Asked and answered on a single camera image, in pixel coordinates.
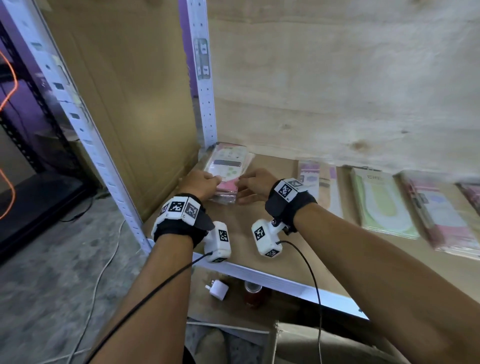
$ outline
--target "orange cable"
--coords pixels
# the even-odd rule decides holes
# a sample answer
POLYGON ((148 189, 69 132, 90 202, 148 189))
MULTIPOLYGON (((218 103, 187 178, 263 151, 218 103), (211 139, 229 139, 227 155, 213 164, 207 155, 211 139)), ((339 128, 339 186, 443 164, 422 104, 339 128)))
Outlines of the orange cable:
MULTIPOLYGON (((8 95, 5 97, 5 99, 2 101, 2 103, 0 104, 0 111, 3 110, 3 107, 5 106, 5 104, 8 102, 8 100, 10 99, 10 97, 12 97, 13 93, 17 90, 18 88, 18 80, 17 80, 17 75, 15 74, 15 71, 13 70, 13 67, 12 65, 10 64, 10 62, 8 61, 7 57, 5 57, 2 53, 2 51, 0 50, 0 55, 2 56, 3 60, 7 63, 7 65, 9 66, 10 68, 10 71, 12 72, 12 75, 13 75, 13 89, 8 93, 8 95)), ((15 202, 15 198, 16 198, 16 191, 15 191, 15 187, 14 185, 12 184, 12 182, 10 182, 10 180, 7 178, 7 176, 5 175, 5 173, 3 173, 2 169, 0 168, 0 174, 1 176, 3 177, 3 179, 5 180, 5 182, 8 184, 8 186, 10 187, 11 191, 12 191, 12 199, 10 201, 10 204, 8 205, 6 211, 3 213, 3 215, 0 216, 0 220, 3 219, 9 212, 10 210, 12 209, 12 206, 13 206, 13 203, 15 202)))

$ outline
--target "forearm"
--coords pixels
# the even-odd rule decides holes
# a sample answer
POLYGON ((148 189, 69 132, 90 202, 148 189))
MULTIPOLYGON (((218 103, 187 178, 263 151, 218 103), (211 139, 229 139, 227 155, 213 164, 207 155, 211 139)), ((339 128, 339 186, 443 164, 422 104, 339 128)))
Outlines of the forearm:
POLYGON ((369 319, 412 363, 480 355, 480 305, 427 266, 316 204, 295 226, 369 319))
MULTIPOLYGON (((192 261, 188 236, 160 236, 144 268, 98 339, 156 286, 192 261)), ((181 273, 140 308, 105 344, 92 363, 181 363, 191 269, 181 273)))

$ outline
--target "white cable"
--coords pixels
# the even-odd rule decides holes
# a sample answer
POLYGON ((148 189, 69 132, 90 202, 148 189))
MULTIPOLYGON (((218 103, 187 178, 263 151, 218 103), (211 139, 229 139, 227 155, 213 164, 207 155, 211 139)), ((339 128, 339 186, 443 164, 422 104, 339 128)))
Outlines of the white cable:
POLYGON ((237 326, 229 326, 229 325, 222 325, 222 324, 210 324, 208 322, 195 322, 195 321, 187 321, 187 325, 198 325, 198 326, 211 326, 213 328, 228 328, 231 330, 242 330, 248 332, 254 332, 255 334, 269 334, 269 331, 262 331, 262 330, 255 330, 253 328, 241 328, 237 326))
POLYGON ((117 246, 115 247, 115 251, 113 252, 113 255, 112 255, 112 257, 110 258, 110 260, 109 260, 109 261, 107 262, 107 264, 105 264, 105 266, 103 267, 102 271, 101 271, 100 274, 98 275, 98 278, 96 279, 95 288, 94 288, 94 290, 93 290, 92 305, 90 306, 90 312, 88 313, 88 317, 87 317, 87 321, 85 322, 84 330, 83 330, 82 334, 80 335, 80 337, 78 338, 78 341, 77 341, 76 345, 74 346, 72 352, 70 353, 70 356, 68 357, 68 360, 67 360, 67 363, 66 363, 66 364, 70 364, 70 363, 72 362, 73 356, 75 355, 75 352, 76 352, 76 350, 78 349, 78 346, 80 345, 80 342, 81 342, 82 339, 84 338, 85 332, 87 331, 88 323, 90 322, 90 319, 91 319, 92 313, 93 313, 93 308, 94 308, 94 306, 95 306, 96 290, 97 290, 97 288, 98 288, 98 284, 99 284, 99 282, 100 282, 100 279, 102 278, 103 272, 105 272, 105 269, 107 269, 107 267, 110 265, 110 263, 112 262, 113 258, 115 257, 115 254, 117 254, 117 251, 118 251, 118 249, 119 249, 119 244, 120 244, 121 228, 122 228, 122 226, 123 226, 124 223, 125 223, 125 220, 120 224, 120 227, 119 227, 119 233, 118 233, 118 237, 117 237, 117 246))
MULTIPOLYGON (((81 349, 81 350, 75 352, 75 353, 73 354, 73 356, 78 355, 78 354, 83 354, 84 352, 89 352, 91 349, 92 349, 92 348, 81 349)), ((70 354, 67 354, 67 355, 64 355, 64 356, 59 356, 58 358, 53 358, 53 359, 45 360, 44 362, 40 362, 40 363, 37 363, 37 364, 49 364, 49 363, 54 363, 54 362, 57 362, 58 360, 67 359, 69 356, 70 356, 70 354)))

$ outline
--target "black wire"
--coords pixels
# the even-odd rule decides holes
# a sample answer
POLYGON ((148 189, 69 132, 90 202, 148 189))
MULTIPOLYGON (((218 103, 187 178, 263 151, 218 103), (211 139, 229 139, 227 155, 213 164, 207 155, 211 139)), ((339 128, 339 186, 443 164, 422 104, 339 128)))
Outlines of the black wire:
MULTIPOLYGON (((7 92, 5 91, 5 88, 3 87, 3 84, 0 82, 0 89, 2 90, 2 92, 4 93, 5 96, 7 96, 7 92)), ((18 109, 15 107, 15 105, 12 103, 12 101, 10 99, 8 99, 8 104, 10 105, 10 107, 13 109, 13 111, 15 111, 15 113, 17 114, 18 116, 18 119, 20 120, 20 125, 22 126, 22 129, 25 133, 25 137, 27 138, 27 143, 29 144, 30 148, 32 149, 32 152, 35 153, 35 156, 42 160, 43 162, 47 163, 49 166, 59 170, 59 171, 67 171, 67 174, 68 173, 72 173, 72 171, 74 171, 74 169, 71 169, 71 168, 68 168, 68 167, 59 167, 59 166, 56 166, 55 164, 49 162, 48 160, 46 160, 45 158, 43 158, 41 155, 39 155, 33 148, 33 143, 32 143, 32 140, 30 139, 30 133, 27 131, 27 128, 25 127, 25 124, 24 124, 24 119, 22 117, 22 115, 20 114, 20 112, 18 111, 18 109)))
POLYGON ((92 196, 92 198, 90 199, 90 204, 89 204, 88 207, 85 209, 85 211, 76 214, 73 218, 71 218, 71 219, 69 219, 69 220, 60 220, 60 221, 61 221, 61 222, 77 221, 79 218, 81 218, 83 215, 85 215, 85 212, 87 212, 88 210, 90 210, 90 208, 91 208, 92 205, 93 205, 93 199, 94 199, 94 196, 92 196))
POLYGON ((162 283, 160 283, 153 291, 151 291, 148 295, 145 296, 145 298, 143 298, 139 303, 137 303, 135 305, 134 308, 132 308, 114 327, 112 330, 110 330, 110 332, 102 339, 102 341, 100 341, 100 343, 95 347, 95 349, 90 353, 90 355, 88 356, 87 360, 85 360, 84 364, 89 364, 92 362, 93 358, 95 357, 95 355, 98 354, 98 352, 100 351, 101 348, 103 348, 103 346, 107 343, 107 341, 113 336, 113 334, 115 334, 120 327, 123 326, 123 324, 125 324, 125 322, 127 322, 127 320, 135 313, 139 310, 140 307, 142 307, 150 298, 152 298, 155 293, 157 293, 159 290, 161 290, 163 287, 165 287, 168 283, 170 283, 176 276, 178 276, 179 274, 181 274, 183 271, 187 270, 188 268, 190 268, 191 266, 193 266, 195 263, 197 263, 198 261, 202 260, 203 258, 205 258, 206 256, 208 255, 212 255, 213 252, 209 252, 207 254, 204 254, 202 255, 200 258, 198 258, 197 260, 194 260, 193 262, 187 264, 186 266, 184 266, 182 269, 178 270, 177 272, 175 272, 174 274, 172 274, 170 277, 168 277, 166 280, 164 280, 162 283))
POLYGON ((318 356, 320 357, 320 364, 322 364, 322 350, 320 349, 320 335, 322 333, 322 303, 320 302, 320 292, 318 291, 318 285, 317 285, 317 280, 315 279, 315 275, 313 274, 313 271, 312 271, 312 267, 310 267, 310 264, 308 264, 308 261, 307 261, 307 258, 305 258, 305 256, 303 255, 303 253, 300 251, 299 248, 297 248, 293 243, 291 242, 288 242, 286 240, 281 240, 277 243, 278 244, 281 244, 281 243, 287 243, 291 246, 293 246, 295 248, 295 250, 297 252, 299 252, 299 254, 301 255, 301 257, 303 258, 303 260, 305 261, 305 263, 307 263, 307 266, 308 266, 308 269, 310 270, 310 273, 312 275, 312 278, 313 278, 313 283, 315 284, 315 290, 317 291, 317 297, 318 297, 318 313, 319 313, 319 316, 320 316, 320 326, 318 327, 318 356))

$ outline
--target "floor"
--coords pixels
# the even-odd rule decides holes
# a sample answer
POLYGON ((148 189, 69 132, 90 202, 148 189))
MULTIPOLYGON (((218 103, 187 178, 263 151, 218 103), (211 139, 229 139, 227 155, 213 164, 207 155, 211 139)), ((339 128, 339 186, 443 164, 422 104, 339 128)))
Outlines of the floor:
MULTIPOLYGON (((84 201, 68 216, 85 209, 84 201)), ((90 308, 97 276, 111 257, 123 221, 111 197, 95 200, 72 223, 59 222, 0 267, 0 362, 36 364, 70 354, 90 308)), ((95 309, 79 350, 91 347, 145 262, 127 225, 98 286, 95 309)), ((187 327, 193 350, 208 331, 187 327)), ((262 348, 224 334, 230 363, 259 363, 262 348)), ((85 354, 75 357, 79 364, 85 354)), ((66 359, 56 363, 64 364, 66 359)))

